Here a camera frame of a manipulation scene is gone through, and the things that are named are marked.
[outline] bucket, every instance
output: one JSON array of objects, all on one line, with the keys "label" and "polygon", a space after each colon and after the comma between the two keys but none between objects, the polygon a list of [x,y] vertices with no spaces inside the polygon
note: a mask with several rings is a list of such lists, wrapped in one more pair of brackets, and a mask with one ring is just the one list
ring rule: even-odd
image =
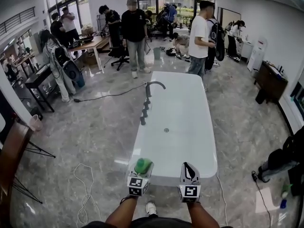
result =
[{"label": "bucket", "polygon": [[161,49],[159,47],[154,48],[153,53],[154,53],[154,59],[155,60],[160,60],[161,59]]},{"label": "bucket", "polygon": [[40,131],[42,129],[42,122],[40,121],[38,115],[33,115],[29,121],[29,127],[33,131]]},{"label": "bucket", "polygon": [[79,86],[79,88],[82,88],[83,86],[85,86],[85,79],[82,75],[82,73],[80,73],[80,77],[79,77],[79,80],[76,82]]}]

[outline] wooden cabinet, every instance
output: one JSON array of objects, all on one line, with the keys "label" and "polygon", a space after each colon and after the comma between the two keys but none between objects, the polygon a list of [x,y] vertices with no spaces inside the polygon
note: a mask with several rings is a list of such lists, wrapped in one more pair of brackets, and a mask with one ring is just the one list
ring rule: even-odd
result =
[{"label": "wooden cabinet", "polygon": [[267,101],[272,100],[274,102],[279,101],[288,84],[288,81],[278,76],[272,67],[265,61],[262,62],[256,77],[256,82],[263,90],[265,90]]}]

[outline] black bag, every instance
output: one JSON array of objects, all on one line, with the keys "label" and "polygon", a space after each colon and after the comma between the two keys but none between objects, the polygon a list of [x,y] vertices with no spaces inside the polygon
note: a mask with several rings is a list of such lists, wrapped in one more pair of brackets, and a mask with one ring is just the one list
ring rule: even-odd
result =
[{"label": "black bag", "polygon": [[210,32],[210,39],[215,42],[215,57],[218,61],[223,61],[225,58],[225,31],[218,22],[214,23],[210,19],[208,21],[213,24]]},{"label": "black bag", "polygon": [[170,49],[166,50],[166,54],[170,57],[175,56],[175,54],[176,54],[175,48],[170,48]]}]

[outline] marble floor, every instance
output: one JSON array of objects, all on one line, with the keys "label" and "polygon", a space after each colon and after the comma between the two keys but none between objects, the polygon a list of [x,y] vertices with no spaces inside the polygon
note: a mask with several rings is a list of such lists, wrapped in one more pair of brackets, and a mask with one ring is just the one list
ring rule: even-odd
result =
[{"label": "marble floor", "polygon": [[[168,47],[170,43],[155,40],[155,46]],[[109,57],[101,55],[104,64]],[[188,62],[161,53],[154,61],[152,51],[145,58],[147,67],[155,71],[185,72]],[[85,87],[75,97],[89,99],[120,93],[151,79],[151,74],[139,73],[132,79],[130,68],[124,65],[117,72],[111,67],[112,58],[100,73],[97,67],[83,71]],[[225,192],[228,224],[234,228],[266,228],[266,212],[256,213],[257,188],[251,171],[257,170],[270,152],[280,148],[288,136],[288,128],[278,107],[273,103],[257,104],[258,88],[244,63],[225,58],[220,67],[213,68],[204,77],[213,123],[218,156],[218,174]],[[139,117],[144,102],[144,87],[117,97],[94,101],[63,103],[58,98],[52,105],[54,113],[44,113],[43,129],[32,137],[32,142],[56,155],[45,157],[25,152],[17,177],[43,204],[34,202],[13,191],[11,222],[14,228],[69,228],[76,227],[77,213],[85,195],[83,184],[73,173],[79,163],[93,168],[92,195],[104,221],[126,195],[124,181],[127,164],[135,142]],[[77,176],[87,186],[92,183],[88,168],[80,167]],[[280,173],[269,183],[273,204],[279,206],[281,188],[288,182],[287,173]],[[219,222],[225,225],[224,201],[216,176],[201,180],[201,203]],[[154,200],[160,216],[190,220],[185,204],[180,203],[176,188],[150,186],[139,199],[134,219],[145,215],[145,204]],[[272,227],[289,228],[297,211],[297,198],[288,197],[285,210],[270,211]],[[99,220],[92,201],[86,206],[90,221]],[[280,214],[286,216],[278,221]]]}]

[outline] jeans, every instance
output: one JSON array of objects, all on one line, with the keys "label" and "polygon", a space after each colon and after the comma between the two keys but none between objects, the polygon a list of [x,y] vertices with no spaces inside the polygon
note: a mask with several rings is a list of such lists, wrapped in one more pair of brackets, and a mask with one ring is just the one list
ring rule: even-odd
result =
[{"label": "jeans", "polygon": [[79,35],[77,32],[77,29],[73,29],[73,30],[66,32],[66,35],[67,35],[70,45],[73,45],[74,39],[79,40]]},{"label": "jeans", "polygon": [[144,45],[145,39],[137,42],[127,40],[131,71],[137,71],[136,52],[138,56],[139,68],[144,69],[146,67],[144,64]]},{"label": "jeans", "polygon": [[196,74],[198,76],[201,76],[201,79],[203,79],[205,73],[205,61],[206,61],[206,57],[197,58],[191,56],[191,64],[187,74]]}]

